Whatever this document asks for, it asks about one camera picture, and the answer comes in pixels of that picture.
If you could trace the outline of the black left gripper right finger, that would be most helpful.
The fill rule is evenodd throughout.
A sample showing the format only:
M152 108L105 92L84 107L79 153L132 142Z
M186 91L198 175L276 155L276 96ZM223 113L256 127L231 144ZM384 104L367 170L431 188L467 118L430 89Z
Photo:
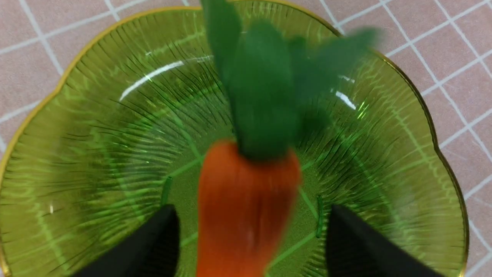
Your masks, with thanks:
M330 277L439 277L389 241L355 212L333 204L327 223L326 267Z

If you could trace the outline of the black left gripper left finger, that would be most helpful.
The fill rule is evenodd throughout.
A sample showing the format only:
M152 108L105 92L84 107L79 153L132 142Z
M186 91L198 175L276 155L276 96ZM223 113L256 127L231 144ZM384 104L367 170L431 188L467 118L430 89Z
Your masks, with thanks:
M180 258L180 220L172 204L74 277L174 277Z

